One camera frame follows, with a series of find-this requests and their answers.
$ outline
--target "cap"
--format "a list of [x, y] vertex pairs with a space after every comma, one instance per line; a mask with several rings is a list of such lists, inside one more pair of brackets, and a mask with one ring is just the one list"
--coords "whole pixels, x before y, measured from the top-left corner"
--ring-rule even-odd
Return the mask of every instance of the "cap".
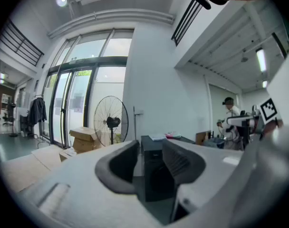
[[227, 98], [223, 101], [222, 104], [225, 105], [227, 101], [232, 101], [232, 103], [233, 103], [233, 102], [234, 102], [234, 99], [231, 98], [231, 97], [227, 97]]

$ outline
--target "ceiling light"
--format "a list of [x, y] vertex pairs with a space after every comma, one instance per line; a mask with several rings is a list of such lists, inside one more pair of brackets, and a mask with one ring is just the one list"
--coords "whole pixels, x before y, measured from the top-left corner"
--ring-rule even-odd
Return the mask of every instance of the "ceiling light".
[[262, 48], [256, 50], [258, 60], [260, 63], [260, 71], [265, 72], [266, 71], [266, 60], [265, 60], [265, 54], [264, 50]]
[[5, 79], [5, 74], [4, 73], [0, 73], [0, 79]]
[[263, 88], [267, 87], [267, 81], [263, 81]]
[[64, 7], [65, 5], [67, 5], [67, 0], [56, 0], [56, 3], [58, 4], [58, 6]]

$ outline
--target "person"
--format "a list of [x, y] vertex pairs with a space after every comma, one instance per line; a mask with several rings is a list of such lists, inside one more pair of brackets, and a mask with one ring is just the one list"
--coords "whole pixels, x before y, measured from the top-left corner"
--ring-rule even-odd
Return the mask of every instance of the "person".
[[218, 121], [217, 126], [221, 128], [221, 133], [226, 139], [224, 149], [240, 150], [242, 148], [242, 143], [237, 128], [227, 124], [227, 118], [239, 116], [241, 111], [234, 105], [234, 99], [231, 97], [227, 97], [222, 104], [225, 105], [228, 112], [226, 113], [225, 120]]

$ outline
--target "ceiling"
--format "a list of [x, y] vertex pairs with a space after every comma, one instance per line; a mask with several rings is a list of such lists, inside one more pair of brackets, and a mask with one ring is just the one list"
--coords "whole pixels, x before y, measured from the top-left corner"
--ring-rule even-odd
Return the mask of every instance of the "ceiling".
[[[25, 0], [24, 2], [31, 6], [31, 9], [48, 32], [72, 20], [69, 7], [59, 7], [56, 0]], [[156, 10], [168, 13], [171, 2], [172, 0], [101, 0], [83, 6], [80, 2], [74, 1], [72, 10], [74, 19], [95, 11], [124, 8]]]
[[29, 77], [27, 77], [24, 73], [21, 73], [20, 71], [12, 68], [8, 64], [0, 60], [0, 73], [1, 72], [5, 74], [6, 78], [4, 79], [4, 81], [10, 83], [10, 87], [14, 87], [19, 83], [23, 83], [29, 79]]
[[[284, 61], [275, 40], [270, 37], [272, 32], [288, 49], [282, 18], [272, 2], [256, 0], [249, 3], [257, 12], [261, 27], [254, 22], [245, 5], [190, 60], [230, 80], [243, 92], [262, 88], [262, 81], [270, 81]], [[255, 51], [260, 47], [265, 51], [267, 71], [264, 73], [260, 71]]]

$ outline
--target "black desk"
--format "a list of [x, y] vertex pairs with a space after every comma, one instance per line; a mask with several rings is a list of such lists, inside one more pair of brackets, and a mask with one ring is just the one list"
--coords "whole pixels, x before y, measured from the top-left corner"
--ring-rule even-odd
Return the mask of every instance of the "black desk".
[[[187, 143], [187, 138], [177, 139]], [[141, 137], [141, 152], [144, 157], [145, 201], [158, 201], [173, 197], [174, 179], [163, 161], [163, 141], [153, 141], [149, 136]]]

